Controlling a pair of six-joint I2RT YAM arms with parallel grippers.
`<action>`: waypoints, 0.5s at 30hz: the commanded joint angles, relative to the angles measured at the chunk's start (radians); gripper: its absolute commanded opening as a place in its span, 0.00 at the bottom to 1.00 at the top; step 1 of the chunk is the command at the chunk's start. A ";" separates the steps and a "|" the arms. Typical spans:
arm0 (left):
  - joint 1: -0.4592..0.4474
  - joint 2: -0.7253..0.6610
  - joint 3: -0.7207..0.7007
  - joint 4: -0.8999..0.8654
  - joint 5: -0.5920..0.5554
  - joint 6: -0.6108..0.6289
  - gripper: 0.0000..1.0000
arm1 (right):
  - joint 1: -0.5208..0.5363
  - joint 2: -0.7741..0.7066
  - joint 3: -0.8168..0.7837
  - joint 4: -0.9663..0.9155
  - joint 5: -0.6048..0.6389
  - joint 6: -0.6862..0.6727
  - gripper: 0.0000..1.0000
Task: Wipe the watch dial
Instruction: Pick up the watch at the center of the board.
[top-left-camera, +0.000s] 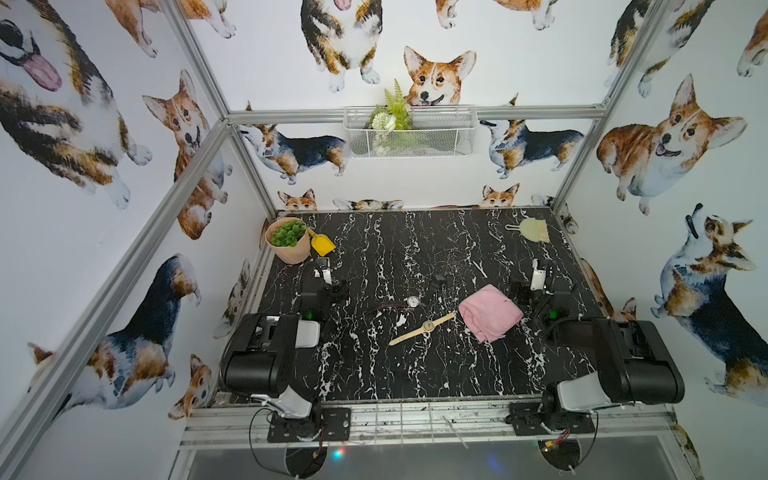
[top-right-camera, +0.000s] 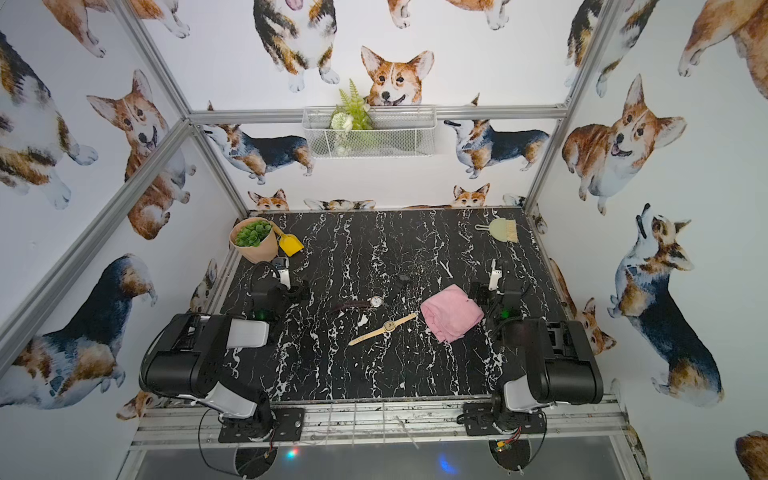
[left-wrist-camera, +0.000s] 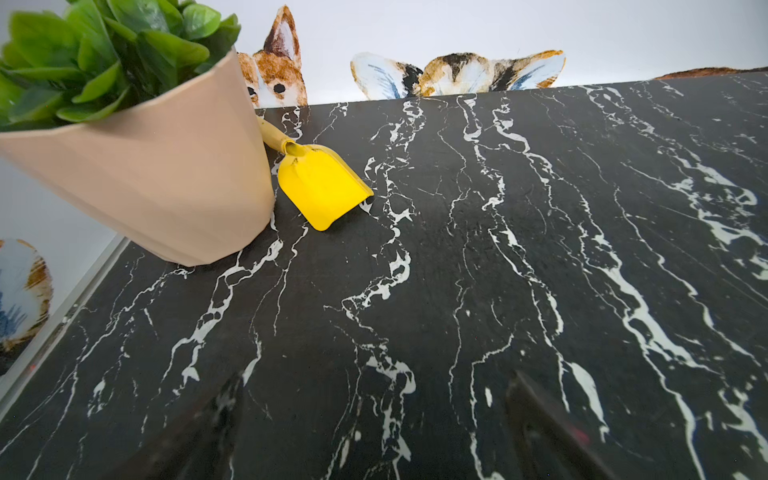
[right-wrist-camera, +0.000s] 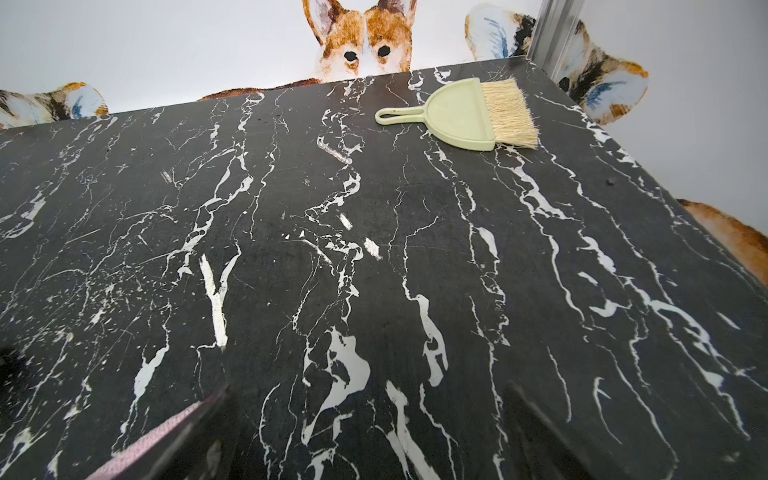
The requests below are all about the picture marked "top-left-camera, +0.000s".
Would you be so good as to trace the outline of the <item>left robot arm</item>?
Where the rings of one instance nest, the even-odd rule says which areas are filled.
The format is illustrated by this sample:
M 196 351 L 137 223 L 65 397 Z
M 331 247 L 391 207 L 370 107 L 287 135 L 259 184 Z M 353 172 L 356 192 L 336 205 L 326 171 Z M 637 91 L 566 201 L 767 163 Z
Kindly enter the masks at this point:
M 306 263 L 296 311 L 261 311 L 242 317 L 220 361 L 219 386 L 235 396 L 261 402 L 284 421 L 320 426 L 319 402 L 291 386 L 294 363 L 298 350 L 319 345 L 331 306 L 347 292 L 346 282 L 332 278 L 329 258 Z

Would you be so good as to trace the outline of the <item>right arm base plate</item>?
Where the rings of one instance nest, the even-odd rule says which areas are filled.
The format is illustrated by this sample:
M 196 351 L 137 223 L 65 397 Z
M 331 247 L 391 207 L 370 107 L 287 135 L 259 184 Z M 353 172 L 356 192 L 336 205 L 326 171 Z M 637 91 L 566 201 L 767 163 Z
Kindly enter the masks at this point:
M 541 403 L 510 403 L 504 419 L 517 436 L 591 434 L 595 425 L 588 413 L 548 410 Z

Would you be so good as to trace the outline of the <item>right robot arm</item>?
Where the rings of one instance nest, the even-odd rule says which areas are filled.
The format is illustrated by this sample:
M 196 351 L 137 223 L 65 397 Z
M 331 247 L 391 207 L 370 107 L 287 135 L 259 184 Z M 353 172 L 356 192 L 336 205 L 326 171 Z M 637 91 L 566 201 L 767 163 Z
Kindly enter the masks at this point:
M 629 298 L 616 311 L 594 271 L 588 269 L 585 277 L 598 295 L 603 316 L 578 313 L 574 290 L 555 287 L 549 264 L 533 264 L 528 287 L 514 284 L 514 291 L 528 302 L 544 342 L 588 351 L 595 359 L 593 372 L 547 386 L 539 415 L 552 419 L 627 404 L 681 402 L 685 395 L 682 374 L 653 322 L 638 319 L 637 300 Z

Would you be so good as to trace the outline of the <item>pink cloth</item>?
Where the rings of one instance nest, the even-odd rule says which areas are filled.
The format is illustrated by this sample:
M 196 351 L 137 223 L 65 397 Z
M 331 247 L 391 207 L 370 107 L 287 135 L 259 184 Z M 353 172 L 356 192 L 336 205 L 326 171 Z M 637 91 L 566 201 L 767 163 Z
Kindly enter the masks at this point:
M 495 286 L 488 284 L 459 304 L 459 315 L 479 342 L 493 343 L 519 324 L 522 310 Z

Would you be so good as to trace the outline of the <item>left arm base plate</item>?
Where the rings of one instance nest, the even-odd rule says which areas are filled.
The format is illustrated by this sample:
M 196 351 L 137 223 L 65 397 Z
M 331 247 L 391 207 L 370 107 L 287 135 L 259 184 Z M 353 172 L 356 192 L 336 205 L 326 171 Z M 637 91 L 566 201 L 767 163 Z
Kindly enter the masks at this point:
M 352 411 L 349 408 L 321 408 L 304 419 L 277 417 L 270 423 L 269 443 L 347 441 Z

